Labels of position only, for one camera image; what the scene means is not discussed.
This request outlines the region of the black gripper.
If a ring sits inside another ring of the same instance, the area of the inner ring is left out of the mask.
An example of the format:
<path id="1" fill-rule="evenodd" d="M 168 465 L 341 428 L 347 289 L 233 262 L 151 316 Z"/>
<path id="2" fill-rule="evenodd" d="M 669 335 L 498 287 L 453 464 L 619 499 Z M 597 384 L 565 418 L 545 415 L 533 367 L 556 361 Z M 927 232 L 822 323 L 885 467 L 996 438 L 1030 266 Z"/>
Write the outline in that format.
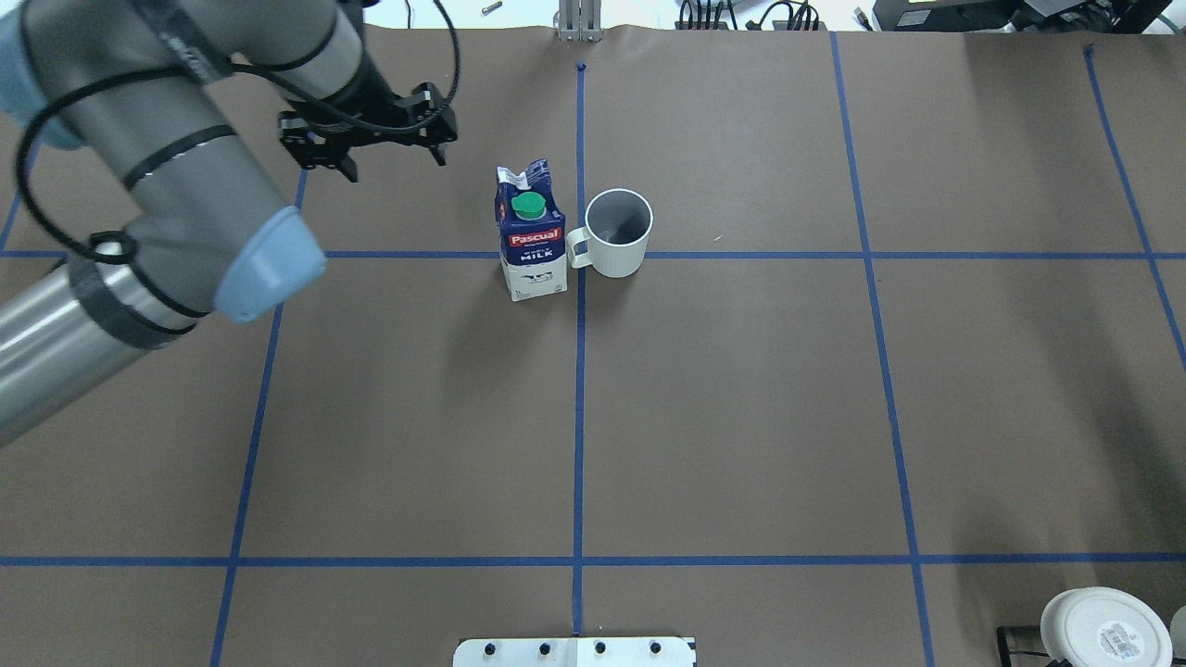
<path id="1" fill-rule="evenodd" d="M 294 114 L 310 123 L 323 142 L 288 139 L 287 152 L 302 170 L 334 170 L 347 182 L 361 182 L 350 148 L 380 142 L 426 148 L 436 166 L 448 164 L 446 150 L 459 138 L 452 108 L 459 80 L 442 93 L 432 82 L 398 94 L 370 56 L 361 56 L 345 68 L 315 72 L 301 65 L 278 74 L 278 87 Z"/>

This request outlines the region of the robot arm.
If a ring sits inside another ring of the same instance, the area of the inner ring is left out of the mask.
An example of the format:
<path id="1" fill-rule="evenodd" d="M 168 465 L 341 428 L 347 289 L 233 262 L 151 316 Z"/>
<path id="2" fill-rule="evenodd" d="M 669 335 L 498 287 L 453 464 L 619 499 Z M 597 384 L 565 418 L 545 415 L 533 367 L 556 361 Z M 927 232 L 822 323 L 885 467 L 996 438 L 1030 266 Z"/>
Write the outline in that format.
<path id="1" fill-rule="evenodd" d="M 304 170 L 359 178 L 355 147 L 419 146 L 445 164 L 448 93 L 397 94 L 366 50 L 364 1 L 21 1 L 4 15 L 4 112 L 21 126 L 14 185 L 60 244 L 4 306 L 4 445 L 209 313 L 257 320 L 323 277 L 326 256 L 208 88 L 236 75 L 283 99 L 278 139 Z M 32 188 L 36 146 L 93 150 L 138 207 L 77 239 Z"/>

